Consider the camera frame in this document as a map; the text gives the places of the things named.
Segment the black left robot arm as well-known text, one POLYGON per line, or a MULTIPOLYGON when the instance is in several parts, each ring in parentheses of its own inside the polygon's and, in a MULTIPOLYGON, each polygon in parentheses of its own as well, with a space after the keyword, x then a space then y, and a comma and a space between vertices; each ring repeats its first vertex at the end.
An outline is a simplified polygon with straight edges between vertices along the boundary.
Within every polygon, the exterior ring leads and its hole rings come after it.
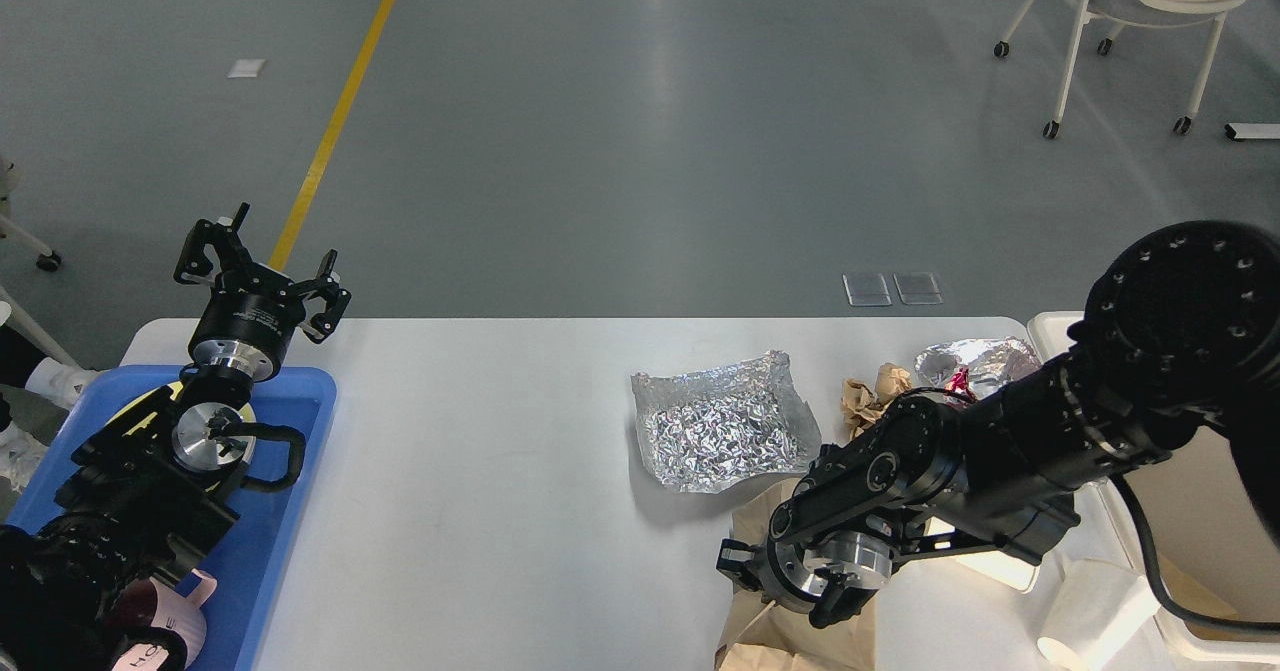
POLYGON ((319 344, 337 330, 351 293, 335 250, 302 280, 255 261, 239 237, 248 211, 201 219, 186 237, 173 277, 210 289, 189 362, 72 452, 56 516, 33 533, 3 526, 5 670, 186 668, 195 644, 160 621, 124 620, 127 590, 195 572, 239 521, 236 493, 283 493, 303 478, 306 433, 259 420, 251 398, 280 374, 297 332, 319 344))

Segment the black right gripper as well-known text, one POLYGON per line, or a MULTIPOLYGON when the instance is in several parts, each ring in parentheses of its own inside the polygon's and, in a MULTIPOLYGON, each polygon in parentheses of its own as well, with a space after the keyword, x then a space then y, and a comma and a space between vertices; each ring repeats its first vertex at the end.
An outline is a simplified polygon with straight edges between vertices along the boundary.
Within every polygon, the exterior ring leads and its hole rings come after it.
POLYGON ((893 554, 876 537, 829 537, 814 547, 722 539, 717 571, 826 629, 861 613, 890 580, 893 554))

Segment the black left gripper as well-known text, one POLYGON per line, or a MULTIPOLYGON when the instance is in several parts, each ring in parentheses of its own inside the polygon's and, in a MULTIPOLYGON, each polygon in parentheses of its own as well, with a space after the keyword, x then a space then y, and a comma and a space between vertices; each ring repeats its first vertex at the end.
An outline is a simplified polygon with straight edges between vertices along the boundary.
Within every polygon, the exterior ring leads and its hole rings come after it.
POLYGON ((180 248, 173 279, 205 286, 210 298, 189 341, 198 366, 229 366, 252 382, 273 379, 283 368, 294 329, 321 344, 338 328, 351 293, 335 271, 338 250, 329 250, 310 279, 288 282, 280 297, 259 292, 259 271, 239 230, 250 213, 242 202, 233 216, 200 219, 180 248))

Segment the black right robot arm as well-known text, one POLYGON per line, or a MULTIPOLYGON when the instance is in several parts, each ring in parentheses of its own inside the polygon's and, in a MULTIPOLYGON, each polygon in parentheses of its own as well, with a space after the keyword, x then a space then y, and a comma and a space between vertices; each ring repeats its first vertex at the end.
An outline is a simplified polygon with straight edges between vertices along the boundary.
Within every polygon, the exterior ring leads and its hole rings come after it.
POLYGON ((1157 602, 1206 627, 1274 636, 1171 598, 1125 475, 1202 428, 1228 441, 1245 494, 1277 535, 1279 247, 1258 225, 1166 225, 1093 284, 1070 348, 983 400, 911 389, 847 444, 822 446, 759 542, 727 538, 717 569, 828 627, 859 615, 905 563, 997 551, 1038 565, 1111 480, 1157 602))

